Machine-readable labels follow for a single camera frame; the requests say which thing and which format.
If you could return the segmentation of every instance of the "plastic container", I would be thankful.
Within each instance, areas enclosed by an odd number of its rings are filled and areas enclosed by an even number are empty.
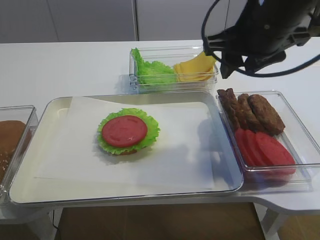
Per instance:
[[[175,64],[188,61],[201,53],[203,47],[198,46],[178,46],[178,47],[158,47],[158,48],[140,48],[140,54],[145,61],[160,61],[165,65],[173,68]],[[213,65],[213,73],[198,72],[189,74],[159,74],[159,75],[137,75],[137,64],[130,52],[129,79],[131,89],[135,93],[152,93],[152,92],[181,92],[181,91],[205,91],[208,92],[214,88],[217,82],[218,69]],[[153,83],[140,84],[140,79],[148,77],[154,80],[158,78],[172,78],[183,76],[184,78],[209,77],[204,81],[190,82],[172,82],[172,83]]]
[[[237,97],[242,93],[245,92],[235,93],[235,95]],[[297,114],[278,91],[246,93],[262,95],[276,109],[285,124],[285,129],[282,134],[275,138],[290,152],[295,165],[248,166],[236,144],[234,133],[217,95],[220,115],[241,166],[244,183],[270,183],[274,187],[284,184],[296,184],[295,186],[298,186],[298,184],[310,183],[313,177],[320,172],[320,148]]]
[[[26,138],[27,133],[30,131],[31,135],[33,135],[37,128],[38,118],[36,114],[36,108],[32,105],[0,107],[0,121],[9,120],[21,121],[25,123],[26,127],[15,148],[11,162],[5,171],[4,177],[0,182],[0,205],[6,204],[9,201],[8,191],[10,189],[10,185],[17,173],[27,146],[29,145],[29,142],[27,141],[30,139]]]

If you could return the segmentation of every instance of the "table leg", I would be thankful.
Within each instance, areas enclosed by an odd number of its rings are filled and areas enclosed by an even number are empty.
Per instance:
[[[254,204],[261,228],[266,240],[279,240],[278,230],[285,223],[288,215],[281,214],[262,206]]]
[[[54,210],[54,225],[58,226],[63,208]],[[57,230],[52,224],[53,211],[44,216],[28,222],[27,225],[33,233],[35,233],[40,240],[54,240]]]

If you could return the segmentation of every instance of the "robotic arm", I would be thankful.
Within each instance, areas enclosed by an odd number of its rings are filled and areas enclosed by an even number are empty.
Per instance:
[[[248,0],[234,26],[219,34],[207,36],[206,23],[219,1],[213,3],[205,16],[201,37],[205,54],[221,62],[223,79],[228,78],[233,71],[252,77],[283,76],[306,68],[320,59],[318,54],[287,71],[255,73],[285,60],[285,49],[294,45],[303,46],[311,37],[320,37],[320,0]],[[300,23],[306,16],[311,17],[310,24],[302,27]],[[217,57],[214,51],[221,51],[222,58]]]

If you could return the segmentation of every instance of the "white paper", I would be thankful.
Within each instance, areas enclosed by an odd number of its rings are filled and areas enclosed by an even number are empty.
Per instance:
[[[97,143],[99,123],[110,113],[132,107],[158,121],[161,131],[157,141],[131,155],[103,152]],[[74,97],[64,126],[35,177],[212,189],[210,152],[204,146],[212,129],[208,125],[203,131],[208,118],[204,104],[191,108],[135,106]]]

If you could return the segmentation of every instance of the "brown floor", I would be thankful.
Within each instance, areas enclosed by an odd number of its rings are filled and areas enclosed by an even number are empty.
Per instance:
[[[62,240],[264,240],[251,203],[65,208],[59,227]],[[0,225],[0,234],[37,240],[25,225]],[[291,216],[279,236],[319,240],[320,216]]]

